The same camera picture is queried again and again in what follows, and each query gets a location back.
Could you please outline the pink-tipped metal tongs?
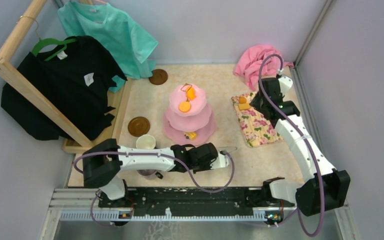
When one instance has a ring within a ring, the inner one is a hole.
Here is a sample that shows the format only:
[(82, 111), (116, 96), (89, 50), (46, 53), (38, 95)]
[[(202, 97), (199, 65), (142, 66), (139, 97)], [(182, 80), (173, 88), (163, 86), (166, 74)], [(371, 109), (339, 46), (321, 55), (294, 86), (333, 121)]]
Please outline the pink-tipped metal tongs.
[(220, 146), (220, 147), (218, 147), (218, 150), (220, 151), (220, 152), (226, 152), (226, 153), (232, 153), (232, 152), (234, 152), (234, 151), (236, 151), (238, 148), (236, 147), (236, 146)]

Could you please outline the yellow cake piece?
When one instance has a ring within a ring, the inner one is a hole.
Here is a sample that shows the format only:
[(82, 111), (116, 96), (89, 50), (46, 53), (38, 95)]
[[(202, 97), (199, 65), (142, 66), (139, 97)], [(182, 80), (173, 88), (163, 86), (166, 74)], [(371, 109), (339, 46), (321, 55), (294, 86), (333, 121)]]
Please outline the yellow cake piece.
[(185, 132), (184, 136), (188, 140), (194, 140), (197, 137), (197, 133), (196, 132)]

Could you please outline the floral serving tray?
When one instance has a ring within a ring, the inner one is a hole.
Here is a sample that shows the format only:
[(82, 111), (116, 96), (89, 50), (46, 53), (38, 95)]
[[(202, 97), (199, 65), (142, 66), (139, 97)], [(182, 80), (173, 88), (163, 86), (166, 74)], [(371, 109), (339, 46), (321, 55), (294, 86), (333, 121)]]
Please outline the floral serving tray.
[(248, 110), (240, 111), (238, 108), (238, 98), (243, 96), (247, 103), (251, 103), (255, 97), (255, 92), (244, 93), (231, 97), (233, 109), (237, 116), (240, 129), (242, 131), (245, 143), (250, 148), (280, 142), (283, 138), (276, 132), (270, 121), (256, 111), (253, 107)]

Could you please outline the pink three-tier cake stand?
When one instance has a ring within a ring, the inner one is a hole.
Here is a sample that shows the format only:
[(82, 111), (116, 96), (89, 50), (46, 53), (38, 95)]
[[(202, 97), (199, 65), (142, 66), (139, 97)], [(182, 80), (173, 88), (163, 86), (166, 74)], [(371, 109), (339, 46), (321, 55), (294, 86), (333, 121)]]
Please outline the pink three-tier cake stand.
[[(186, 90), (189, 86), (195, 89), (196, 98), (188, 101)], [(181, 102), (190, 102), (188, 112), (179, 111)], [(163, 132), (174, 143), (199, 146), (206, 143), (216, 131), (215, 114), (207, 101), (206, 93), (195, 84), (179, 85), (169, 95), (168, 108), (163, 116)], [(194, 140), (186, 139), (185, 132), (196, 132)]]

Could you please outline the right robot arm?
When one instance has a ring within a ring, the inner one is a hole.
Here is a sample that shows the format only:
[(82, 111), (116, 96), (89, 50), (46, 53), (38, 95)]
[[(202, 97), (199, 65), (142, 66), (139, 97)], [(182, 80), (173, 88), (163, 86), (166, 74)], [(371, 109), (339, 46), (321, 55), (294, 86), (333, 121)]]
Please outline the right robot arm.
[(309, 217), (341, 208), (345, 204), (351, 178), (337, 170), (320, 151), (307, 131), (301, 113), (291, 100), (284, 100), (278, 77), (263, 78), (250, 105), (271, 123), (296, 160), (304, 183), (275, 177), (264, 181), (261, 199), (267, 206), (280, 200), (295, 204)]

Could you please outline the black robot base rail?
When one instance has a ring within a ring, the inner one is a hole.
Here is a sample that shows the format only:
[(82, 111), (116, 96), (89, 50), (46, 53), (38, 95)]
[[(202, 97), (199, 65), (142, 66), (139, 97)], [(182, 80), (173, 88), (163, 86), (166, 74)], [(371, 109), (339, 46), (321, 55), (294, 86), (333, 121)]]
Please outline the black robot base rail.
[(269, 200), (260, 187), (228, 187), (208, 193), (196, 187), (130, 187), (123, 198), (110, 200), (99, 196), (100, 208), (133, 209), (133, 216), (162, 216), (166, 209), (174, 217), (234, 217), (253, 215), (256, 208), (294, 207), (286, 200)]

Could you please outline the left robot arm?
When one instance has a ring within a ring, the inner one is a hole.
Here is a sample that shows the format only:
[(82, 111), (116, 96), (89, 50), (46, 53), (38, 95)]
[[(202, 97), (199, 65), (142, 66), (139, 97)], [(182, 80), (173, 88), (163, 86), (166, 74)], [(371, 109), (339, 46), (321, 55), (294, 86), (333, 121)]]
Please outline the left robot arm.
[(200, 146), (172, 145), (166, 148), (137, 149), (120, 146), (113, 138), (104, 140), (78, 157), (74, 168), (83, 175), (83, 186), (99, 189), (118, 207), (129, 203), (130, 193), (119, 172), (155, 170), (194, 173), (233, 167), (232, 156), (212, 143)]

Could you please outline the pink cloth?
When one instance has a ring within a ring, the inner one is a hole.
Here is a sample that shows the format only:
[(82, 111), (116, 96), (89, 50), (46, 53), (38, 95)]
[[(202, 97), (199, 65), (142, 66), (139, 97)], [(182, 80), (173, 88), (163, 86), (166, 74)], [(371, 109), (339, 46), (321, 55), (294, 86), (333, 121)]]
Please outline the pink cloth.
[[(279, 55), (283, 60), (283, 67), (293, 67), (294, 64), (290, 61), (284, 61), (281, 53), (273, 46), (268, 44), (259, 44), (248, 48), (239, 58), (234, 67), (233, 74), (238, 77), (243, 77), (244, 84), (251, 90), (256, 91), (258, 88), (259, 69), (263, 61), (269, 55)], [(275, 76), (281, 68), (281, 61), (278, 57), (271, 57), (263, 64), (262, 76)]]

